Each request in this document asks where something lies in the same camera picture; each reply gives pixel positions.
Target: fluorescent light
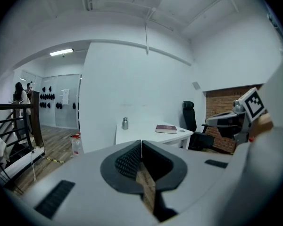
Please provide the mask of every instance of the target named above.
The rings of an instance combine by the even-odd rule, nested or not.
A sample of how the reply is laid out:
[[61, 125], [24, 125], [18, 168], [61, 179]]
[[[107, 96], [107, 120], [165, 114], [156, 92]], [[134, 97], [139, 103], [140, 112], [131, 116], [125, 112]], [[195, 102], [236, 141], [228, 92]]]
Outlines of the fluorescent light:
[[55, 56], [55, 55], [63, 55], [63, 54], [67, 54], [67, 53], [72, 53], [74, 50], [72, 48], [68, 48], [68, 49], [65, 49], [65, 50], [60, 50], [60, 51], [57, 51], [57, 52], [52, 52], [50, 53], [51, 56]]

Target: caution tape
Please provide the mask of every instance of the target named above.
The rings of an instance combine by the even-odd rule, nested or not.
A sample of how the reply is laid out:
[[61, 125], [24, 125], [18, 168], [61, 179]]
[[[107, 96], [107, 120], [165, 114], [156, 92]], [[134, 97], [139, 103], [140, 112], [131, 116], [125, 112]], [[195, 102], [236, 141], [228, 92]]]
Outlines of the caution tape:
[[58, 162], [58, 163], [65, 163], [64, 161], [59, 161], [59, 160], [55, 160], [55, 159], [50, 159], [48, 157], [43, 157], [44, 159], [47, 159], [49, 161], [54, 161], [54, 162]]

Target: red book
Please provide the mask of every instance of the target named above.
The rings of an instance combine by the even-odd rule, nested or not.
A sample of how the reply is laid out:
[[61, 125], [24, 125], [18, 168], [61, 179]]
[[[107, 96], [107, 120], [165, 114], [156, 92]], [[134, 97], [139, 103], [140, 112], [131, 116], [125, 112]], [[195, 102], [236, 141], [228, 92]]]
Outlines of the red book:
[[177, 133], [176, 126], [167, 126], [167, 125], [157, 125], [155, 131], [159, 133], [169, 133], [169, 134]]

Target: white desk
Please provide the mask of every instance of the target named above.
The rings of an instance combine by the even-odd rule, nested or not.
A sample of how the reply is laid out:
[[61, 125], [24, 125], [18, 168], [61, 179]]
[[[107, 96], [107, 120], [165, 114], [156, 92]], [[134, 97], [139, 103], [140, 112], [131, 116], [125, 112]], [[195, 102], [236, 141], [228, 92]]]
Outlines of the white desk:
[[120, 123], [117, 125], [116, 144], [135, 140], [147, 140], [172, 145], [182, 141], [183, 148], [188, 149], [190, 137], [193, 135], [192, 131], [176, 126], [177, 134], [157, 133], [155, 132], [157, 125], [171, 126], [171, 124], [161, 121], [141, 123], [130, 123], [129, 121], [129, 129], [124, 130]]

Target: office chair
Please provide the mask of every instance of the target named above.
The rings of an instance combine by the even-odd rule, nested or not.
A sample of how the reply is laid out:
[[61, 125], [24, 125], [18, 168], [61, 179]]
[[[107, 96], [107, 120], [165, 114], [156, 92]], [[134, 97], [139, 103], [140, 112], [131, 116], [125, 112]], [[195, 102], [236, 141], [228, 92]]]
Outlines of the office chair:
[[200, 151], [203, 148], [211, 148], [214, 144], [214, 137], [205, 134], [208, 125], [203, 125], [204, 130], [202, 133], [196, 132], [197, 125], [193, 102], [183, 102], [183, 117], [187, 125], [187, 129], [194, 132], [194, 134], [191, 135], [189, 149]]

